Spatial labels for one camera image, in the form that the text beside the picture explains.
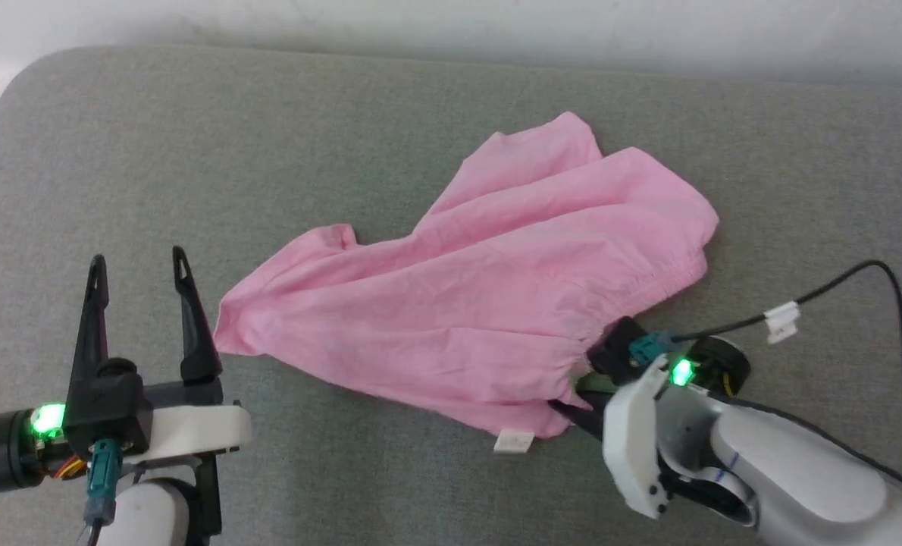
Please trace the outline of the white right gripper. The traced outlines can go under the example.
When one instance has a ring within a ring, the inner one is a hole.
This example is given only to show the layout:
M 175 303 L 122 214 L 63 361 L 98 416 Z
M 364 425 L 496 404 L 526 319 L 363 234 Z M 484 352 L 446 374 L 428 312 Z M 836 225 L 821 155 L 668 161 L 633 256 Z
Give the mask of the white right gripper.
M 648 336 L 630 346 L 640 374 L 618 387 L 590 371 L 575 382 L 589 408 L 551 400 L 549 406 L 601 441 L 603 462 L 625 504 L 650 519 L 680 497 L 729 521 L 752 518 L 752 491 L 733 473 L 736 457 L 711 445 L 714 425 L 751 373 L 745 353 L 721 337 L 689 347 Z

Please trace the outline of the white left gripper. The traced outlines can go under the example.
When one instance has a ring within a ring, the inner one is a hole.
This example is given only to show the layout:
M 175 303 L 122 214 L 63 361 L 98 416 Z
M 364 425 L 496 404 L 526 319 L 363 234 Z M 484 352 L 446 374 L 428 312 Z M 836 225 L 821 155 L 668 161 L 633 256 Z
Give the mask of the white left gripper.
M 213 342 L 211 326 L 181 246 L 171 248 L 174 286 L 180 295 L 182 360 L 185 384 L 202 384 L 184 391 L 182 383 L 150 387 L 155 401 L 149 449 L 124 444 L 121 469 L 128 474 L 142 469 L 189 464 L 197 466 L 209 457 L 237 450 L 253 438 L 251 418 L 240 402 L 224 403 L 211 395 L 222 363 Z M 87 276 L 76 349 L 67 397 L 90 384 L 108 359 L 109 304 L 107 260 L 93 256 Z M 42 481 L 72 481 L 86 476 L 91 453 L 80 455 L 67 441 L 62 425 L 66 406 L 49 402 L 33 408 L 0 413 L 0 493 L 38 487 Z

